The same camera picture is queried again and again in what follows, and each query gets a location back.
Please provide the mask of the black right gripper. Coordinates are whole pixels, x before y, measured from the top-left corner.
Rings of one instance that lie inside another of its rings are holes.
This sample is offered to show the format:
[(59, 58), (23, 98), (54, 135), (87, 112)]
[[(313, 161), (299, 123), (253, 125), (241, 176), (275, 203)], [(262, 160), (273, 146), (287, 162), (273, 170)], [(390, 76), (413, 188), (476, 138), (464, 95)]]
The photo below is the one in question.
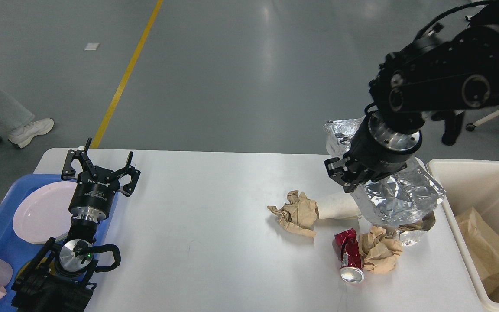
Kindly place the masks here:
[(361, 182), (380, 180), (403, 169), (422, 144), (422, 133), (399, 133), (389, 128), (379, 112), (369, 112), (352, 138), (346, 158), (324, 161), (327, 175), (345, 193)]

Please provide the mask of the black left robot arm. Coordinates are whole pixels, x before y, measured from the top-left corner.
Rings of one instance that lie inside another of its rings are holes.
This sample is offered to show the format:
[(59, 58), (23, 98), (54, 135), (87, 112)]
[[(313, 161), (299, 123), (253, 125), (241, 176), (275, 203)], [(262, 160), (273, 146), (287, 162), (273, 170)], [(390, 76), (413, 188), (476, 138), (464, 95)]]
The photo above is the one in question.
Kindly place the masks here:
[(93, 164), (88, 156), (91, 141), (67, 153), (61, 179), (76, 183), (68, 207), (71, 227), (62, 242), (50, 237), (17, 274), (11, 305), (19, 312), (83, 312), (97, 287), (91, 282), (93, 274), (115, 270), (121, 263), (119, 248), (97, 245), (96, 233), (109, 218), (116, 194), (130, 197), (141, 172), (132, 164), (133, 152), (121, 169)]

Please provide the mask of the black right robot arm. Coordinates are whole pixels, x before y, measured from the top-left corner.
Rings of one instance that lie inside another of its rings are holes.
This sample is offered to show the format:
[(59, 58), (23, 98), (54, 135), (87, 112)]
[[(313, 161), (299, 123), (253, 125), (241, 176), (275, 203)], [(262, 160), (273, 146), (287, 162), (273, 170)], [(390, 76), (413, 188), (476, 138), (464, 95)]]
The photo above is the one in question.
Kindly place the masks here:
[(499, 105), (499, 0), (482, 0), (436, 16), (399, 52), (389, 53), (369, 82), (372, 106), (327, 175), (352, 193), (400, 172), (422, 145), (424, 121), (443, 120), (454, 145), (464, 112)]

